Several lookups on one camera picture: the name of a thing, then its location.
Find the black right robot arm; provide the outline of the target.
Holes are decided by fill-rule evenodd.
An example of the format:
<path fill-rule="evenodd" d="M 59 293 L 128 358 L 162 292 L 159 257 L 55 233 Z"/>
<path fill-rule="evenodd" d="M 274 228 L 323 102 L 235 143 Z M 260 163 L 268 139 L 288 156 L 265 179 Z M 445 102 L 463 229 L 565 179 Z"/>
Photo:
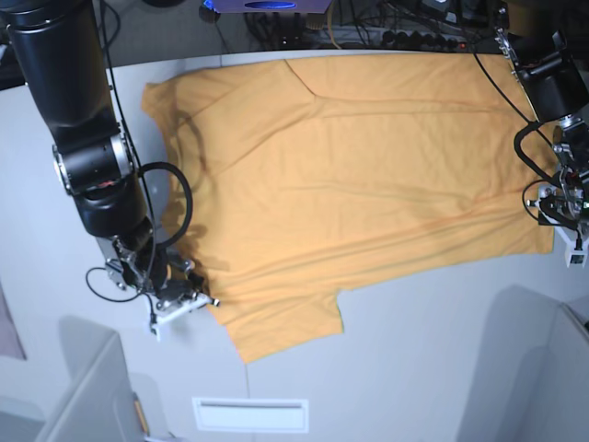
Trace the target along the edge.
<path fill-rule="evenodd" d="M 106 47 L 104 11 L 89 1 L 5 1 L 1 18 L 29 91 L 53 140 L 54 168 L 104 270 L 158 309 L 217 306 L 205 279 L 174 246 L 188 230 L 158 240 L 145 175 L 165 171 L 192 197 L 184 174 L 167 162 L 140 161 L 121 111 Z"/>

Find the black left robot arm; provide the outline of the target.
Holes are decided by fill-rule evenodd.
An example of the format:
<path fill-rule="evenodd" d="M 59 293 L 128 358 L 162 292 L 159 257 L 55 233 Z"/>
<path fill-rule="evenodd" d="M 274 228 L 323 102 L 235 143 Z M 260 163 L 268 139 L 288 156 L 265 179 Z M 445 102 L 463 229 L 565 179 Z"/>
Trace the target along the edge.
<path fill-rule="evenodd" d="M 562 1 L 490 1 L 489 25 L 503 56 L 510 62 L 534 113 L 514 137 L 519 159 L 550 191 L 534 203 L 538 221 L 579 234 L 588 228 L 588 122 L 582 111 L 588 88 L 568 48 L 561 18 Z M 555 123 L 551 148 L 558 169 L 548 173 L 529 157 L 522 143 Z"/>

